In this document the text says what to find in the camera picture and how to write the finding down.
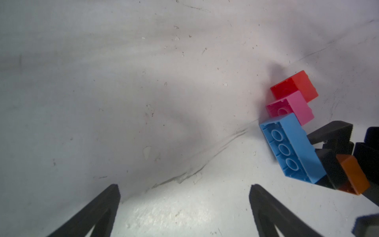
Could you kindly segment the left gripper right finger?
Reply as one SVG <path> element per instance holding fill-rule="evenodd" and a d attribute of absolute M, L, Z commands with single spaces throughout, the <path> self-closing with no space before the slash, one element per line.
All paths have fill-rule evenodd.
<path fill-rule="evenodd" d="M 262 186 L 251 186 L 249 201 L 260 237 L 319 237 L 318 232 L 304 223 Z"/>

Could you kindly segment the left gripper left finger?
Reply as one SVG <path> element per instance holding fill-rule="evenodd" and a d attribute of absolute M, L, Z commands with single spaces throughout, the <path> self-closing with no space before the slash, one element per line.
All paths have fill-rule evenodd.
<path fill-rule="evenodd" d="M 65 224 L 50 234 L 51 237 L 109 237 L 120 202 L 117 184 L 111 184 Z"/>

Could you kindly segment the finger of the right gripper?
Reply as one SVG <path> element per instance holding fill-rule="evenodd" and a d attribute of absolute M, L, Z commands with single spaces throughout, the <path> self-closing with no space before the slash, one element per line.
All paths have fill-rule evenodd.
<path fill-rule="evenodd" d="M 324 142 L 323 149 L 331 149 L 336 154 L 352 154 L 354 143 L 350 141 L 353 124 L 336 120 L 307 135 L 312 145 Z"/>

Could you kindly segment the orange lego brick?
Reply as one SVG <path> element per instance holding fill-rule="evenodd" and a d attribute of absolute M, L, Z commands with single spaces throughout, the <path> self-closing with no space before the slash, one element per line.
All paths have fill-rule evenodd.
<path fill-rule="evenodd" d="M 347 181 L 338 188 L 339 191 L 360 195 L 370 188 L 365 173 L 353 155 L 337 154 L 337 159 L 347 176 Z"/>

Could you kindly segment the black lego brick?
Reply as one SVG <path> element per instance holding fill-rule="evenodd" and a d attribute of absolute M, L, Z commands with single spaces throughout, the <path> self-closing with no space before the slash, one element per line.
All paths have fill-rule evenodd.
<path fill-rule="evenodd" d="M 348 178 L 336 153 L 332 149 L 316 149 L 315 152 L 326 171 L 326 175 L 317 181 L 316 185 L 338 190 L 348 181 Z"/>

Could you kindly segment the red lego brick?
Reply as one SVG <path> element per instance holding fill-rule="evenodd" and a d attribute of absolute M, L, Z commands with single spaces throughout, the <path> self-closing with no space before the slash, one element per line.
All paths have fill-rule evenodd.
<path fill-rule="evenodd" d="M 318 97 L 318 92 L 313 86 L 305 71 L 300 71 L 293 76 L 270 88 L 273 96 L 279 100 L 296 91 L 299 91 L 308 103 Z"/>

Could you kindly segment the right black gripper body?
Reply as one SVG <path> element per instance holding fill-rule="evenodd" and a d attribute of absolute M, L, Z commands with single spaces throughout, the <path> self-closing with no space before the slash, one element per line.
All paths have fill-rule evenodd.
<path fill-rule="evenodd" d="M 363 195 L 379 205 L 379 128 L 369 127 L 364 142 L 357 142 L 353 155 L 370 183 L 370 188 Z"/>

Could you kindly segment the blue lego brick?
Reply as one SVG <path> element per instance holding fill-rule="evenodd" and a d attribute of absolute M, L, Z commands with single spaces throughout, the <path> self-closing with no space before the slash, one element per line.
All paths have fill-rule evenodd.
<path fill-rule="evenodd" d="M 259 126 L 286 177 L 315 184 L 326 175 L 295 114 L 270 118 Z"/>

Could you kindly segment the pink lego brick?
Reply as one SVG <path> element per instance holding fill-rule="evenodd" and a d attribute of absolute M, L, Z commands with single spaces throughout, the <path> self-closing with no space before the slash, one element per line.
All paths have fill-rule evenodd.
<path fill-rule="evenodd" d="M 294 113 L 300 125 L 305 125 L 314 119 L 312 109 L 300 91 L 271 102 L 265 107 L 271 118 Z"/>

